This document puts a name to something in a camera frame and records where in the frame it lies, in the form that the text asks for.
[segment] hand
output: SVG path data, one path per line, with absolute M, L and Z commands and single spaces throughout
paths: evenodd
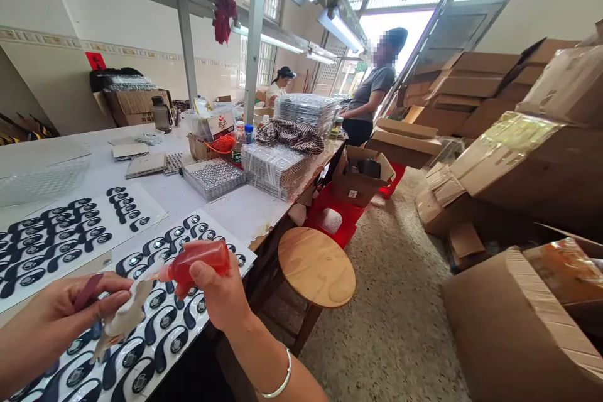
M 239 274 L 237 257 L 234 253 L 229 254 L 231 268 L 226 276 L 219 276 L 214 269 L 201 261 L 190 267 L 190 276 L 204 292 L 207 313 L 212 324 L 226 336 L 234 334 L 253 318 Z
M 91 297 L 111 295 L 76 313 L 73 304 L 90 276 L 50 283 L 0 330 L 0 398 L 43 373 L 79 335 L 130 298 L 133 281 L 106 272 Z

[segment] bracelet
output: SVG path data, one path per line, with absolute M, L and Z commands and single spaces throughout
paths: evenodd
M 287 377 L 285 377 L 285 381 L 283 382 L 283 384 L 281 386 L 279 386 L 279 388 L 275 392 L 270 393 L 270 394 L 260 393 L 260 394 L 262 394 L 262 397 L 264 399 L 274 399 L 275 397 L 278 397 L 287 387 L 287 384 L 289 383 L 289 377 L 291 377 L 291 352 L 289 351 L 289 348 L 287 348 L 286 345 L 284 345 L 283 343 L 281 343 L 281 344 L 287 351 L 287 357 L 289 358 L 289 367 L 287 368 Z

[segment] person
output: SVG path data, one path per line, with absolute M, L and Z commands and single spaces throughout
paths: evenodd
M 281 390 L 274 400 L 327 402 L 323 389 L 308 369 L 289 355 L 285 346 L 251 311 L 237 258 L 229 254 L 231 267 L 226 276 L 219 276 L 202 262 L 190 267 L 190 275 L 204 291 L 209 317 L 214 327 L 225 333 L 237 360 L 259 393 L 258 399 Z M 112 272 L 102 275 L 92 295 L 111 294 L 82 311 L 75 312 L 73 304 L 89 276 L 64 278 L 41 290 L 0 329 L 0 400 L 8 399 L 42 374 L 83 332 L 96 321 L 114 314 L 129 299 L 131 280 Z M 184 288 L 178 287 L 176 294 L 186 295 Z
M 295 72 L 289 69 L 289 66 L 283 66 L 276 71 L 276 78 L 266 90 L 266 107 L 274 108 L 274 101 L 277 97 L 287 94 L 287 85 L 297 76 Z
M 375 68 L 354 92 L 348 109 L 341 114 L 348 134 L 346 144 L 362 146 L 372 134 L 375 111 L 396 81 L 394 63 L 406 43 L 406 28 L 393 28 L 385 33 L 373 53 Z

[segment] speckled floor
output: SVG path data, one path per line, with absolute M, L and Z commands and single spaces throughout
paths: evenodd
M 448 266 L 415 210 L 422 176 L 409 169 L 391 200 L 373 198 L 346 248 L 356 294 L 346 307 L 323 311 L 301 353 L 333 402 L 470 400 L 440 298 Z M 298 299 L 287 285 L 279 296 Z M 278 297 L 266 311 L 295 329 L 301 323 Z

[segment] white sticker sheet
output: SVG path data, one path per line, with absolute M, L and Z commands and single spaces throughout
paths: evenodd
M 140 184 L 52 203 L 0 232 L 0 312 L 139 234 L 165 211 Z
M 210 215 L 196 210 L 105 270 L 136 279 L 156 259 L 169 264 L 185 242 L 198 239 L 225 241 L 238 257 L 241 278 L 251 269 L 256 255 Z M 143 306 L 145 319 L 107 349 L 100 363 L 90 363 L 101 337 L 99 322 L 10 400 L 143 402 L 209 321 L 202 291 L 192 288 L 184 300 L 177 300 L 174 292 L 174 283 L 155 281 Z

